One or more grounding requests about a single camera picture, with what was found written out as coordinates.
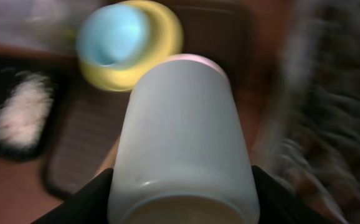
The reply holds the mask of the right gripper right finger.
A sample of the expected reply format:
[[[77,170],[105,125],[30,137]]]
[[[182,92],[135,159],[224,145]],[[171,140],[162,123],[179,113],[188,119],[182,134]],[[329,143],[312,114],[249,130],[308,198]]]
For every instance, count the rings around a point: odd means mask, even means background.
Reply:
[[[252,166],[260,204],[259,224],[332,224],[258,166]]]

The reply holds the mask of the leftover rice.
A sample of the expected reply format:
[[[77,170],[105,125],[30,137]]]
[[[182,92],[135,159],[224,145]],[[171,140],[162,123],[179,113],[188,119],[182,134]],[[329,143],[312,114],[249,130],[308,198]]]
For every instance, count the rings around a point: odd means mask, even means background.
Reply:
[[[20,73],[22,81],[11,90],[0,107],[0,143],[30,150],[40,140],[54,104],[54,87],[41,73]]]

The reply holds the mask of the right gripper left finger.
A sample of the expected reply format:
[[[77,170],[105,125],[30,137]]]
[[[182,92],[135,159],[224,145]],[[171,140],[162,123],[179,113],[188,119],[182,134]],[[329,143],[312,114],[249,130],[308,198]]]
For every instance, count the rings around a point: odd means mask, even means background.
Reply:
[[[105,169],[70,199],[32,224],[108,224],[112,175],[112,168]]]

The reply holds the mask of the white cup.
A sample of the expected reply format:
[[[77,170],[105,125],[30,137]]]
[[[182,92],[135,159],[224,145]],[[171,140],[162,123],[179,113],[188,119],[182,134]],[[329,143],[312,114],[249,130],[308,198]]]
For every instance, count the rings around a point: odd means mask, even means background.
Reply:
[[[108,199],[110,223],[257,223],[258,195],[230,84],[164,62],[131,92]]]

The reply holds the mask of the light blue bowl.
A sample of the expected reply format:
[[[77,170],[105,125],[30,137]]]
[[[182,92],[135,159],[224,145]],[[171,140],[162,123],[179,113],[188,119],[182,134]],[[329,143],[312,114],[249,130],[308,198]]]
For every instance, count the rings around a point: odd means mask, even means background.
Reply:
[[[123,70],[136,63],[150,34],[148,16],[138,7],[122,3],[105,6],[81,25],[77,55],[92,65]]]

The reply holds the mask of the pink bowl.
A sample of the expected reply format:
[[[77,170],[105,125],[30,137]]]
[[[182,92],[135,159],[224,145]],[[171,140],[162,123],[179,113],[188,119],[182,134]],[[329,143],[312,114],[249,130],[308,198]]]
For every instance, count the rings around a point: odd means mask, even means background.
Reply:
[[[203,57],[201,55],[196,55],[196,54],[176,54],[169,56],[165,60],[165,62],[170,62],[175,60],[189,60],[207,65],[208,67],[213,68],[215,71],[221,74],[221,76],[224,77],[224,79],[227,80],[228,83],[230,83],[229,78],[227,74],[224,72],[224,70],[217,63],[215,63],[213,60],[207,57]]]

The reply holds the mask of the yellow plate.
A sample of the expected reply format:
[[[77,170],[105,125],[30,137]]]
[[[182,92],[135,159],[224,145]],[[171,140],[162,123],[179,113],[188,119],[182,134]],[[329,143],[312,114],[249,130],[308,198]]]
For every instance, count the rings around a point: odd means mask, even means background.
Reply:
[[[120,70],[100,67],[79,59],[83,77],[93,86],[107,91],[130,91],[154,66],[182,49],[182,26],[172,10],[155,1],[122,1],[146,13],[151,34],[145,50],[132,66]]]

